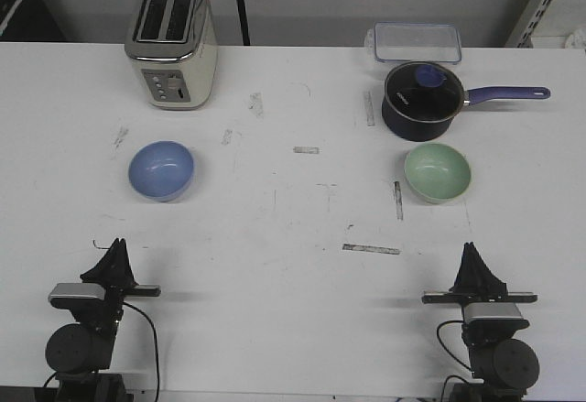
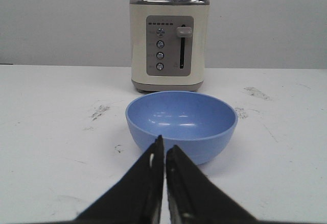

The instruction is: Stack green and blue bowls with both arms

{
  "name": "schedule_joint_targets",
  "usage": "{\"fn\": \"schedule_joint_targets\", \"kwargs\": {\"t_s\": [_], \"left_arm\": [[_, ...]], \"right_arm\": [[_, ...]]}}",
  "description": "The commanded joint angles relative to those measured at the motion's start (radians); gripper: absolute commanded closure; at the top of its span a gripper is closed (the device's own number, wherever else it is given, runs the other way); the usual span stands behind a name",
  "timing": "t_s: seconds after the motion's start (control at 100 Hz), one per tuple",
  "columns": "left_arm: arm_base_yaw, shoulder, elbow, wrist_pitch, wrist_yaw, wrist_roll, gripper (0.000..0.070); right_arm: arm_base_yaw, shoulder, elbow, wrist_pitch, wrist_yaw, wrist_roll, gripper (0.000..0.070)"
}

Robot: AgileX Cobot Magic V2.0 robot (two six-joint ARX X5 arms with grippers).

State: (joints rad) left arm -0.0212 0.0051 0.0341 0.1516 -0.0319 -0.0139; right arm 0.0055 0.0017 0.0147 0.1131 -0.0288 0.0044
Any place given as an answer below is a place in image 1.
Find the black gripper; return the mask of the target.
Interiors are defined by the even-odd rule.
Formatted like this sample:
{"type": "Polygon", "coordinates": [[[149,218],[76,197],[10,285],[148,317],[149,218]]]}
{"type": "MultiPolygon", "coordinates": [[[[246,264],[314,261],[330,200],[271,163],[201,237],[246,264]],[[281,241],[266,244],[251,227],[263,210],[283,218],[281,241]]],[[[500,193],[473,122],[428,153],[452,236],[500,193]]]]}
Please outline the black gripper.
{"type": "Polygon", "coordinates": [[[77,322],[91,328],[100,336],[116,335],[127,297],[154,298],[161,294],[159,285],[137,284],[125,239],[115,238],[105,255],[94,267],[81,274],[80,279],[84,283],[79,286],[86,295],[73,299],[71,314],[77,322]],[[116,284],[117,274],[121,287],[113,286],[116,284]]]}
{"type": "MultiPolygon", "coordinates": [[[[501,296],[482,297],[478,294],[465,293],[507,293],[505,282],[496,277],[484,263],[474,243],[465,243],[461,254],[461,263],[450,292],[425,291],[421,297],[424,304],[456,304],[463,308],[475,302],[512,302],[530,304],[537,302],[538,295],[531,292],[513,292],[501,296]]],[[[524,330],[497,322],[477,322],[469,326],[462,325],[462,339],[466,346],[489,346],[512,339],[517,331],[524,330]]]]}

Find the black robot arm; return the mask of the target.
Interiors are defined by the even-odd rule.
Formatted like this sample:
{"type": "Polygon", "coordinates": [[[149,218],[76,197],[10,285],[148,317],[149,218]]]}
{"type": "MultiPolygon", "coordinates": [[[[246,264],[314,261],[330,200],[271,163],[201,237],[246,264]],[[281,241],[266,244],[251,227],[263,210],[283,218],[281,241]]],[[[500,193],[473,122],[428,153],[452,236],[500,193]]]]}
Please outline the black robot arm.
{"type": "Polygon", "coordinates": [[[122,375],[110,373],[114,344],[124,308],[145,318],[154,343],[156,389],[160,394],[160,362],[157,330],[152,319],[127,298],[156,298],[160,286],[136,282],[126,240],[116,238],[97,264],[80,275],[78,283],[58,283],[49,304],[67,310],[75,322],[57,329],[47,341],[45,359],[59,382],[55,401],[133,401],[122,375]]]}
{"type": "Polygon", "coordinates": [[[459,320],[444,321],[436,328],[441,347],[445,342],[440,331],[449,324],[461,326],[461,338],[468,351],[466,364],[454,353],[452,359],[467,369],[471,378],[449,375],[444,379],[441,401],[521,401],[539,377],[540,364],[535,351],[514,337],[529,327],[518,306],[534,303],[532,292],[511,292],[484,263],[472,242],[463,246],[461,264],[453,286],[447,291],[427,291],[425,304],[455,304],[461,308],[459,320]],[[451,379],[458,382],[451,389],[451,379]]]}

